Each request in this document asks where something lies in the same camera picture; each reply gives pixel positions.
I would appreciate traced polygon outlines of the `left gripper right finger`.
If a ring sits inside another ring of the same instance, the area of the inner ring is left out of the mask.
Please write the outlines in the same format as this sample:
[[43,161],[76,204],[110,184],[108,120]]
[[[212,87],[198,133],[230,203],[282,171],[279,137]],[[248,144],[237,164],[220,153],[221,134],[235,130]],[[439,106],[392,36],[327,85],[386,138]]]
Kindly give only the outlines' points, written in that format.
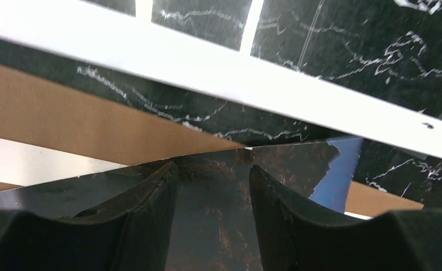
[[249,189],[264,270],[442,270],[442,209],[362,220],[297,194],[257,165]]

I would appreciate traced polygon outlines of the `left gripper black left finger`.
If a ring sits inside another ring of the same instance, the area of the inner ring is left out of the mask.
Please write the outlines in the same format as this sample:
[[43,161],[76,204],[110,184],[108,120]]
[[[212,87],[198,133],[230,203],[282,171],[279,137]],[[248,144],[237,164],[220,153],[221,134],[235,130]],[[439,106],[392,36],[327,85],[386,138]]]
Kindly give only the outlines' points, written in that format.
[[0,210],[0,270],[164,270],[178,181],[169,162],[74,217]]

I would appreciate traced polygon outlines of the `sunset landscape photo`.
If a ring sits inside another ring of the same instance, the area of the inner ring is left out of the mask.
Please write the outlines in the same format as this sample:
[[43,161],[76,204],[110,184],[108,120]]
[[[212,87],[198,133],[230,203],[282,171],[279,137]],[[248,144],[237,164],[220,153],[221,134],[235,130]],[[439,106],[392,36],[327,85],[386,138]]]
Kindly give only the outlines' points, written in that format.
[[[296,193],[343,213],[361,145],[361,138],[340,137],[175,157],[180,181],[167,269],[261,270],[251,167],[258,165]],[[134,187],[163,165],[158,160],[1,191],[0,209],[73,216]]]

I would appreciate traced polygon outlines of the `white picture frame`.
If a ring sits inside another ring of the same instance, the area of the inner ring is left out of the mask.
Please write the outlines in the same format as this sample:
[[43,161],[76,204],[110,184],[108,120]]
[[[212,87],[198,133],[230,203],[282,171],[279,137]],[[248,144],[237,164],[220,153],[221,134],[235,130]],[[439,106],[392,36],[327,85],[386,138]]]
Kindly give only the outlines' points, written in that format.
[[442,159],[442,121],[84,1],[0,1],[0,39]]

